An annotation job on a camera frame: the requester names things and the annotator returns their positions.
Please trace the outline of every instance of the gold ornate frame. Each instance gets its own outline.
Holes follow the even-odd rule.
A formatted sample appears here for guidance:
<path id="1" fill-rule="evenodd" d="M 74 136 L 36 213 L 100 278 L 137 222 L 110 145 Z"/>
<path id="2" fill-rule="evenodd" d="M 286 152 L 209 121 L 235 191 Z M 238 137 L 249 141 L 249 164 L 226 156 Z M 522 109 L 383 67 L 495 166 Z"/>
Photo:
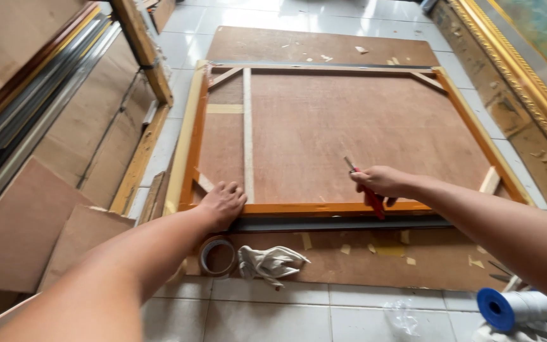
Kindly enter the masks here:
<path id="1" fill-rule="evenodd" d="M 474 0 L 448 0 L 547 137 L 547 86 Z"/>

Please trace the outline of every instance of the plastic bag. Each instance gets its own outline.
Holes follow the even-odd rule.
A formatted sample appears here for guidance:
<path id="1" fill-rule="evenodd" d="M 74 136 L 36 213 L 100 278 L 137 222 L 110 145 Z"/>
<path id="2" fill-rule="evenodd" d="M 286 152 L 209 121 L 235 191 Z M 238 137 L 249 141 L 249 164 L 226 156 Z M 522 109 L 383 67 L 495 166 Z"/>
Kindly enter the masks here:
<path id="1" fill-rule="evenodd" d="M 385 316 L 395 327 L 409 336 L 419 336 L 417 333 L 417 319 L 409 311 L 411 299 L 403 299 L 395 302 L 387 302 L 384 305 Z"/>

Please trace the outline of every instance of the orange frame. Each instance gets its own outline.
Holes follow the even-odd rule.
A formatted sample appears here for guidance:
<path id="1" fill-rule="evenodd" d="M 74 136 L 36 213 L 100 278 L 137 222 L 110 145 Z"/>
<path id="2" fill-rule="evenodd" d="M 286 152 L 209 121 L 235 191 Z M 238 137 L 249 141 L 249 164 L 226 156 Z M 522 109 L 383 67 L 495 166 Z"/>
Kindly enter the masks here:
<path id="1" fill-rule="evenodd" d="M 196 78 L 194 76 L 193 81 L 201 79 L 199 88 L 193 88 L 193 92 L 198 91 L 197 94 L 189 95 L 192 97 L 197 96 L 197 108 L 194 113 L 193 127 L 191 127 L 191 138 L 189 143 L 188 154 L 186 157 L 186 165 L 184 170 L 184 176 L 182 179 L 182 185 L 180 190 L 180 198 L 178 201 L 178 211 L 189 210 L 196 205 L 193 202 L 193 182 L 198 182 L 199 172 L 199 154 L 202 142 L 202 133 L 204 130 L 204 119 L 206 115 L 206 107 L 208 104 L 208 90 L 210 74 L 206 72 L 207 68 L 202 67 L 205 62 L 199 63 L 196 67 Z M 447 93 L 447 96 L 464 123 L 467 125 L 471 134 L 475 137 L 476 142 L 482 149 L 485 157 L 490 164 L 495 167 L 498 175 L 501 177 L 501 184 L 505 187 L 510 197 L 514 201 L 533 205 L 531 198 L 528 196 L 526 190 L 522 184 L 513 174 L 513 171 L 506 163 L 500 152 L 497 150 L 495 144 L 491 141 L 486 130 L 475 116 L 475 114 L 467 105 L 463 99 L 460 91 L 454 86 L 453 82 L 446 74 L 442 67 L 424 67 L 421 69 L 416 68 L 402 68 L 402 66 L 377 66 L 377 67 L 346 67 L 346 66 L 317 66 L 317 65 L 261 65 L 261 64 L 243 64 L 243 63 L 226 63 L 212 66 L 213 69 L 220 69 L 222 71 L 228 71 L 232 68 L 244 68 L 248 67 L 252 70 L 257 70 L 261 73 L 287 73 L 287 74 L 317 74 L 317 75 L 360 75 L 360 76 L 382 76 L 393 75 L 397 77 L 414 77 L 418 81 L 424 82 L 422 76 L 434 76 L 436 82 L 425 81 L 424 83 L 435 88 L 437 90 Z M 389 215 L 428 215 L 435 214 L 428 206 L 416 202 L 416 201 L 401 201 L 397 202 L 393 207 L 385 206 L 385 212 Z M 242 216 L 272 216 L 272 215 L 284 215 L 284 216 L 354 216 L 354 215 L 373 215 L 373 210 L 369 206 L 363 203 L 283 203 L 283 204 L 247 204 L 244 206 Z"/>

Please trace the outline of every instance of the masking tape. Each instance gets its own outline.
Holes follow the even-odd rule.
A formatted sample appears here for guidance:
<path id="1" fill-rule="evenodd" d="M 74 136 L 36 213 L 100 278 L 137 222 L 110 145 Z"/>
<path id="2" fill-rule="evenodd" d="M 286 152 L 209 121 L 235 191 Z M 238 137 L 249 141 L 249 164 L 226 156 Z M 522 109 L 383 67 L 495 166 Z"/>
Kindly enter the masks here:
<path id="1" fill-rule="evenodd" d="M 229 266 L 227 266 L 224 270 L 220 272 L 212 272 L 206 265 L 206 257 L 214 247 L 219 245 L 226 246 L 232 251 L 232 260 L 229 263 Z M 199 249 L 199 268 L 202 270 L 204 275 L 209 277 L 227 277 L 231 274 L 231 272 L 233 272 L 237 263 L 238 260 L 236 250 L 233 247 L 232 242 L 224 236 L 218 235 L 209 238 Z"/>

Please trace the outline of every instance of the frame molding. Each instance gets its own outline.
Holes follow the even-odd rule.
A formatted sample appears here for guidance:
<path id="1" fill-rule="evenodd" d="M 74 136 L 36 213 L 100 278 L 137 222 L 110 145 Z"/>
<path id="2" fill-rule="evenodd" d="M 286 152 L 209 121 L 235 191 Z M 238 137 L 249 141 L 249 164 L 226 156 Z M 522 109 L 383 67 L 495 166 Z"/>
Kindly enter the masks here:
<path id="1" fill-rule="evenodd" d="M 474 0 L 448 0 L 547 137 L 547 86 Z"/>
<path id="2" fill-rule="evenodd" d="M 207 61 L 198 61 L 193 76 L 190 94 L 185 111 L 185 119 L 181 128 L 177 148 L 174 152 L 173 166 L 170 183 L 166 196 L 164 215 L 177 211 L 189 210 L 196 205 L 193 201 L 193 183 L 199 180 L 198 160 L 202 140 L 204 117 L 208 103 L 209 78 L 204 72 Z M 241 62 L 231 64 L 213 65 L 213 68 L 222 71 L 237 67 L 251 68 L 253 73 L 286 73 L 286 74 L 356 74 L 370 75 L 397 75 L 399 77 L 414 78 L 414 74 L 434 76 L 431 87 L 442 87 L 448 94 L 449 100 L 456 108 L 462 120 L 490 164 L 495 167 L 501 176 L 502 183 L 511 198 L 521 203 L 533 205 L 531 198 L 523 188 L 518 178 L 514 175 L 497 147 L 486 133 L 486 130 L 475 114 L 463 99 L 460 91 L 455 87 L 450 77 L 441 67 L 429 67 L 420 69 L 401 69 L 373 67 L 331 67 L 312 65 L 245 65 Z M 433 215 L 431 208 L 415 201 L 397 202 L 393 207 L 386 206 L 386 212 L 390 215 Z M 372 209 L 363 203 L 284 203 L 284 204 L 247 204 L 242 212 L 243 217 L 251 216 L 310 216 L 325 217 L 342 214 L 343 216 L 358 216 L 372 214 Z"/>

